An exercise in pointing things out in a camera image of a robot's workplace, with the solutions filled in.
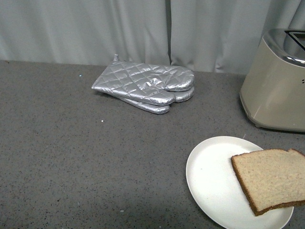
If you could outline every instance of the backdrop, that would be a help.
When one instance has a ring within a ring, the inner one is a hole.
[[[305,0],[1,0],[0,59],[246,74],[273,28],[305,30]]]

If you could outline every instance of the oven mitt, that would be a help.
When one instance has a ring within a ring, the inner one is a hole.
[[[115,55],[92,89],[147,111],[162,106],[154,112],[161,114],[168,110],[169,104],[189,99],[193,95],[193,84],[193,72],[187,68],[121,62]]]
[[[176,103],[181,103],[181,102],[185,102],[187,100],[189,100],[193,94],[194,94],[194,87],[192,87],[190,90],[185,91],[185,92],[173,92],[173,94],[175,95],[175,102]],[[152,104],[146,104],[146,103],[142,103],[142,102],[138,102],[135,100],[131,100],[131,99],[125,99],[125,98],[119,98],[121,100],[123,100],[124,102],[127,102],[135,107],[138,107],[142,110],[154,113],[154,114],[158,114],[158,115],[162,115],[165,114],[167,112],[169,112],[170,110],[170,106],[157,106],[157,105],[152,105]]]

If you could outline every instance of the whole wheat bread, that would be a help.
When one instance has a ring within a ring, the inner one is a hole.
[[[255,216],[305,204],[305,155],[301,152],[260,150],[232,156],[231,162]]]

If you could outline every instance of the cream toaster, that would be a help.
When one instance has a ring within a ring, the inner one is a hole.
[[[239,95],[257,127],[305,132],[305,31],[265,33]]]

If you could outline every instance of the plate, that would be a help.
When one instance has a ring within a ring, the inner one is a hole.
[[[212,137],[197,145],[186,164],[186,180],[199,207],[227,229],[281,229],[293,207],[255,216],[235,176],[231,156],[262,148],[244,139]]]

